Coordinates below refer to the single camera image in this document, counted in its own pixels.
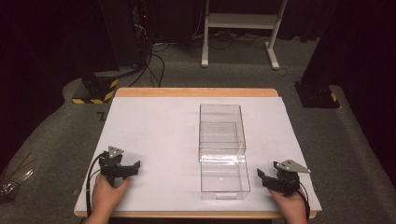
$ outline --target white paper sheet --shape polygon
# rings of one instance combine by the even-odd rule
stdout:
[[[200,104],[241,105],[251,187],[244,200],[201,200]],[[93,157],[108,146],[125,150],[122,165],[141,161],[116,211],[277,211],[256,169],[276,177],[273,161],[306,166],[280,97],[115,97]],[[299,176],[311,210],[320,211],[309,175]],[[86,211],[84,191],[75,211]]]

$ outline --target dark background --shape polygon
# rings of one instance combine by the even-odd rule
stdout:
[[[199,24],[201,2],[165,2],[168,1],[147,1],[151,12],[157,12],[148,12],[154,31],[189,44]],[[211,1],[211,8],[221,12],[271,13],[278,6],[273,0],[253,1],[251,6],[240,1],[226,2]],[[396,84],[394,8],[390,0],[292,0],[278,35],[282,39],[299,36],[302,41],[321,37],[307,71],[314,78],[324,77],[314,85],[342,87],[393,185],[396,169],[390,155],[396,148],[396,98],[392,92]],[[0,3],[0,170],[35,127],[64,100],[70,100],[63,97],[66,83],[86,72],[118,68],[101,10],[100,1],[94,0]],[[202,33],[202,26],[201,22],[198,34]]]

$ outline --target table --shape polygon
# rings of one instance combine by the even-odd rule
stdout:
[[[282,22],[283,13],[288,0],[281,0],[279,11],[276,15],[257,15],[257,14],[233,14],[233,13],[210,13],[209,0],[206,0],[205,8],[205,27],[204,27],[204,44],[202,50],[201,66],[209,66],[209,46],[208,35],[209,27],[220,28],[244,28],[244,29],[264,29],[272,30],[271,39],[265,42],[265,49],[270,58],[274,70],[279,70],[280,66],[274,52],[274,44],[277,32]]]
[[[201,200],[200,104],[241,105],[251,187],[244,200]],[[281,218],[256,169],[275,176],[273,161],[292,159],[306,166],[282,98],[273,89],[120,88],[93,158],[108,146],[125,150],[122,165],[141,161],[113,217]],[[310,176],[300,178],[314,217],[320,203]],[[84,190],[75,214],[86,216]]]

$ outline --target yellow black hazard tape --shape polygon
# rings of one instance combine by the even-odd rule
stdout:
[[[109,82],[109,85],[105,85],[104,88],[99,90],[99,96],[92,97],[89,94],[85,94],[85,96],[73,96],[72,101],[77,105],[84,105],[84,104],[105,104],[107,103],[114,94],[116,86],[119,80],[115,79]]]

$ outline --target metal bracket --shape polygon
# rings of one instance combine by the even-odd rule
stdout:
[[[117,148],[117,147],[108,147],[108,156],[110,159],[119,156],[121,153],[123,153],[124,150]]]
[[[293,160],[282,161],[281,163],[278,163],[276,167],[284,171],[311,174],[311,171],[309,169],[303,167],[302,165]]]

